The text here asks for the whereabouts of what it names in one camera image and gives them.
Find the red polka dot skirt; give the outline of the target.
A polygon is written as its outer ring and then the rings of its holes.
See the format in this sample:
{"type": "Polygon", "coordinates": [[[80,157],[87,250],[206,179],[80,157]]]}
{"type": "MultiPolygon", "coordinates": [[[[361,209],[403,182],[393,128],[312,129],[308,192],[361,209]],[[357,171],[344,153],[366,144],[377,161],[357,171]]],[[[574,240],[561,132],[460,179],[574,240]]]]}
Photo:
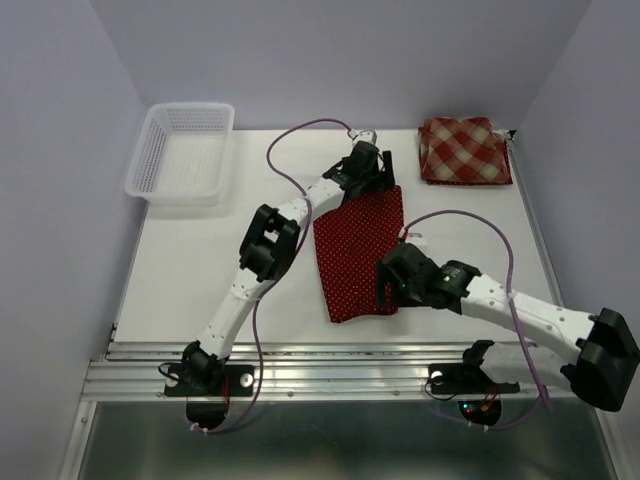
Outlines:
{"type": "Polygon", "coordinates": [[[420,145],[420,177],[432,185],[503,186],[513,178],[506,143],[490,138],[420,145]]]}

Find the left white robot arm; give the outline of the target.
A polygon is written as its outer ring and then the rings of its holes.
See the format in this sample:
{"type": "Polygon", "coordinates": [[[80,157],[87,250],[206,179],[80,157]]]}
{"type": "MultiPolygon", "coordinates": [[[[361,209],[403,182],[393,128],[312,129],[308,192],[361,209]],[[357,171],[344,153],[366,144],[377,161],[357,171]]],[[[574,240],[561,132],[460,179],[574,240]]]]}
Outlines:
{"type": "Polygon", "coordinates": [[[375,131],[357,132],[350,154],[300,197],[256,210],[239,248],[239,267],[229,292],[204,331],[183,351],[180,380],[199,393],[215,392],[250,311],[295,260],[302,229],[363,194],[395,186],[390,153],[380,151],[376,142],[375,131]]]}

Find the red plaid skirt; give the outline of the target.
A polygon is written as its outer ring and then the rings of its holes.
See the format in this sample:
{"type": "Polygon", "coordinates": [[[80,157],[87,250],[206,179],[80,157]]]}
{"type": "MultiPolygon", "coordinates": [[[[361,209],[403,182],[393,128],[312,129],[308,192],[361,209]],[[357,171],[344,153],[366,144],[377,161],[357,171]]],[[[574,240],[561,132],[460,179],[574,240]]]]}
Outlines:
{"type": "Polygon", "coordinates": [[[418,133],[424,182],[453,186],[513,183],[506,140],[493,130],[488,118],[428,118],[418,133]]]}

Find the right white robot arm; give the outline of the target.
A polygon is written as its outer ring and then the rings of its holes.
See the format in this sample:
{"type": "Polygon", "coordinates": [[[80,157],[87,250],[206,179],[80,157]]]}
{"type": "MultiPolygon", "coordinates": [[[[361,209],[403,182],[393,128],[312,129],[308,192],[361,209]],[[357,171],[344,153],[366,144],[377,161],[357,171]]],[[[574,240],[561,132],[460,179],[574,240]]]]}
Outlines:
{"type": "Polygon", "coordinates": [[[477,340],[460,361],[430,365],[428,391],[436,396],[514,394],[525,383],[541,383],[618,412],[639,366],[639,347],[618,312],[573,311],[508,292],[460,261],[437,265],[411,243],[397,245],[378,262],[376,301],[448,310],[522,335],[525,342],[516,346],[477,340]]]}

